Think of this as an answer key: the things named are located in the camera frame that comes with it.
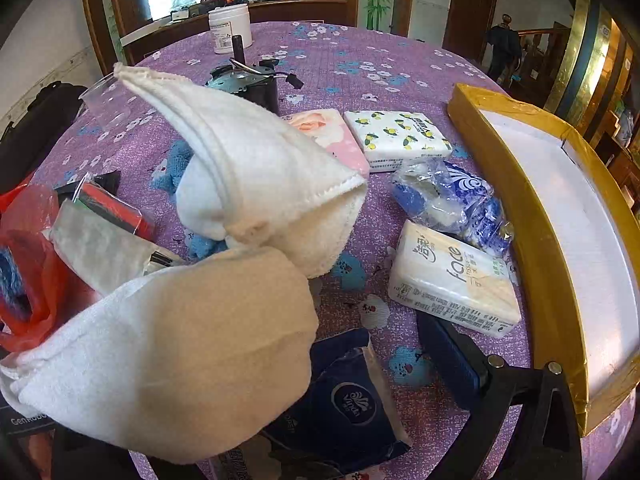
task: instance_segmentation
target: blue gripper pad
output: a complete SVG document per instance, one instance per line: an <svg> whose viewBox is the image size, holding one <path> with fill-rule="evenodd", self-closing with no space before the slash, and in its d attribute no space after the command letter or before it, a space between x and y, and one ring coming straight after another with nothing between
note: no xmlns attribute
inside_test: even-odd
<svg viewBox="0 0 640 480"><path fill-rule="evenodd" d="M480 400L481 379L458 345L464 341L455 341L445 329L443 321L431 314L418 312L417 323L418 336L425 353L435 364L456 404L470 411Z"/></svg>

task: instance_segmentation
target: purple tablecloth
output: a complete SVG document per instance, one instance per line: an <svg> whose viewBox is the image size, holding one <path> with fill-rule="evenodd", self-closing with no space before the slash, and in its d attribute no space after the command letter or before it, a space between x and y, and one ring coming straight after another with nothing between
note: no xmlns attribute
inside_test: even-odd
<svg viewBox="0 0 640 480"><path fill-rule="evenodd" d="M478 171L447 117L446 104L457 82L500 89L465 59L418 41L335 25L260 23L252 25L252 31L255 41L246 49L248 62L275 56L283 70L295 72L305 83L299 91L283 81L278 83L281 115L314 108L423 112L454 145L453 161ZM156 52L140 65L204 84L210 70L227 58L214 53L212 37L205 32ZM114 95L119 95L121 108L130 110L128 120L103 132L89 113L83 114L44 161L34 182L59 185L87 171L121 170L118 195L150 209L156 219L156 241L186 256L191 233L180 224L167 194L150 186L153 178L166 171L167 152L178 135L141 98L117 90ZM365 205L337 267L316 280L312 288L319 295L318 337L362 324L369 328L402 422L414 441L413 449L404 456L351 477L423 480L454 441L468 413L453 403L428 357L421 355L415 311L386 295L388 270L405 219L386 188L388 178L388 173L370 176ZM530 365L527 313L515 270L512 278L523 321L501 340L460 331L468 333L485 353L500 354L511 365L526 367ZM635 397L630 396L582 440L585 478L596 479L615 456L631 425L634 402ZM482 468L482 477L498 465L517 413L512 408Z"/></svg>

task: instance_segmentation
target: black bag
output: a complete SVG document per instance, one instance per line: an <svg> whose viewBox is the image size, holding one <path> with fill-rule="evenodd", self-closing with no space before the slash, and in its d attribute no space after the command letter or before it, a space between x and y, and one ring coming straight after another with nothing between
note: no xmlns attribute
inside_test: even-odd
<svg viewBox="0 0 640 480"><path fill-rule="evenodd" d="M44 87L13 126L0 139L0 194L18 186L49 155L58 139L74 122L84 86L55 81Z"/></svg>

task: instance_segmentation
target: silver screw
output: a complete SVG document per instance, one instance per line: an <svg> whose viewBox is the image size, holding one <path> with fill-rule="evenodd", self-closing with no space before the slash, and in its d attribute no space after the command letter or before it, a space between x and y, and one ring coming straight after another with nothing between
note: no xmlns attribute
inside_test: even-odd
<svg viewBox="0 0 640 480"><path fill-rule="evenodd" d="M549 371L553 375L560 375L562 373L562 367L555 361L551 361L546 367L549 368Z"/></svg>
<svg viewBox="0 0 640 480"><path fill-rule="evenodd" d="M502 357L500 357L499 355L496 354L491 354L489 356L487 356L486 361L493 367L493 368L502 368L504 366L504 359Z"/></svg>

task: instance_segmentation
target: white box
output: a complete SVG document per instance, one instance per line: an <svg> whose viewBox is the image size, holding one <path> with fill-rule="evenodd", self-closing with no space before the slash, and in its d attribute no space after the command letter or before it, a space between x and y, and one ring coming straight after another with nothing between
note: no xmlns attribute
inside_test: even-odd
<svg viewBox="0 0 640 480"><path fill-rule="evenodd" d="M497 338L521 319L503 260L409 220L388 294L405 306Z"/></svg>
<svg viewBox="0 0 640 480"><path fill-rule="evenodd" d="M414 112L345 112L344 120L369 161L371 173L395 171L403 160L444 158L453 148L425 114Z"/></svg>

